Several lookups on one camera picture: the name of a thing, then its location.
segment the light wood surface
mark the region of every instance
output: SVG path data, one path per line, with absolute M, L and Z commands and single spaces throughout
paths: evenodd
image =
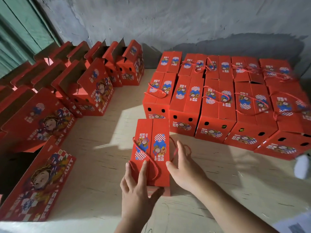
M 77 121 L 63 144 L 77 161 L 48 222 L 0 222 L 1 230 L 114 231 L 121 217 L 119 183 L 130 159 L 137 119 L 145 118 L 142 99 L 154 71 L 146 70 L 138 87 L 116 88 L 103 117 Z M 294 161 L 174 133 L 172 137 L 191 147 L 194 160 L 209 178 L 269 224 L 304 212 L 311 205 L 311 181 L 294 177 Z M 209 211 L 173 181 L 171 193 L 171 197 L 160 198 L 143 232 L 222 232 Z

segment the forearm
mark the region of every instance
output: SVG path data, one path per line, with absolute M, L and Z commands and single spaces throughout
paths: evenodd
M 115 233 L 140 233 L 145 224 L 135 223 L 131 220 L 121 219 Z
M 211 180 L 201 183 L 193 194 L 211 212 L 225 233 L 278 232 Z

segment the finger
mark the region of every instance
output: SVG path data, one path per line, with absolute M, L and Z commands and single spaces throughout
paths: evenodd
M 125 164 L 125 180 L 126 180 L 129 190 L 133 190 L 136 186 L 136 182 L 134 181 L 132 177 L 131 167 L 128 162 Z
M 150 202 L 153 207 L 155 206 L 156 202 L 161 197 L 161 195 L 163 195 L 163 193 L 164 193 L 164 188 L 160 187 L 150 196 Z
M 171 161 L 166 162 L 166 167 L 169 173 L 172 175 L 173 179 L 175 179 L 178 174 L 178 168 L 176 168 L 176 166 Z
M 186 158 L 186 149 L 180 141 L 177 141 L 177 146 L 178 146 L 178 161 L 184 160 Z
M 140 186 L 147 186 L 147 177 L 146 177 L 146 171 L 147 171 L 148 162 L 145 160 L 142 164 L 142 168 L 139 172 L 138 176 L 138 184 Z
M 120 183 L 120 187 L 122 189 L 122 192 L 128 193 L 129 192 L 129 188 L 126 184 L 126 180 L 125 180 L 125 176 L 123 176 L 121 183 Z

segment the hand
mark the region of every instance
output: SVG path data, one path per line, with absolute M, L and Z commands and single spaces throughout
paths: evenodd
M 145 160 L 139 172 L 138 183 L 132 177 L 129 163 L 125 165 L 125 176 L 120 183 L 122 189 L 122 220 L 132 222 L 138 228 L 143 228 L 151 217 L 153 208 L 164 193 L 163 188 L 157 189 L 152 196 L 147 192 L 147 161 Z
M 193 193 L 203 183 L 210 181 L 202 168 L 186 154 L 185 147 L 180 141 L 177 141 L 178 146 L 178 168 L 170 162 L 166 162 L 167 169 L 172 175 L 175 182 L 183 189 Z

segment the person's right hand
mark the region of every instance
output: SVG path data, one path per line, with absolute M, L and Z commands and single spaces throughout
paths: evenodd
M 178 168 L 172 162 L 167 161 L 167 169 L 181 188 L 194 194 L 200 185 L 210 180 L 191 156 L 186 154 L 185 147 L 180 141 L 177 141 L 177 146 Z

